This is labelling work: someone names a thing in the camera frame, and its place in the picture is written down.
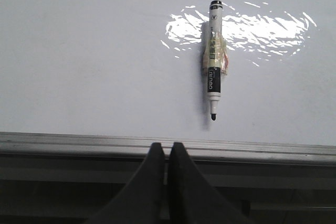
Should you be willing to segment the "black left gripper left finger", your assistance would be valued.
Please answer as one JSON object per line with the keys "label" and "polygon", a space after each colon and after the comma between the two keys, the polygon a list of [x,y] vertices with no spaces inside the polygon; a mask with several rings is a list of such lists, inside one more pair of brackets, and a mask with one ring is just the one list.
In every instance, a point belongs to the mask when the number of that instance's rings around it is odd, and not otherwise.
{"label": "black left gripper left finger", "polygon": [[152,143],[131,180],[85,223],[159,223],[165,169],[160,143]]}

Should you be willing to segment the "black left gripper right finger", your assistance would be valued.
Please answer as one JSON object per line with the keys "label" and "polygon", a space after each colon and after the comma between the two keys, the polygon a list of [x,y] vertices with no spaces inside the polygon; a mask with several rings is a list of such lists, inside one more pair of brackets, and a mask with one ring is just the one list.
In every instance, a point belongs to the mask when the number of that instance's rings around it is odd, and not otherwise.
{"label": "black left gripper right finger", "polygon": [[207,182],[180,142],[170,152],[167,193],[171,223],[252,223]]}

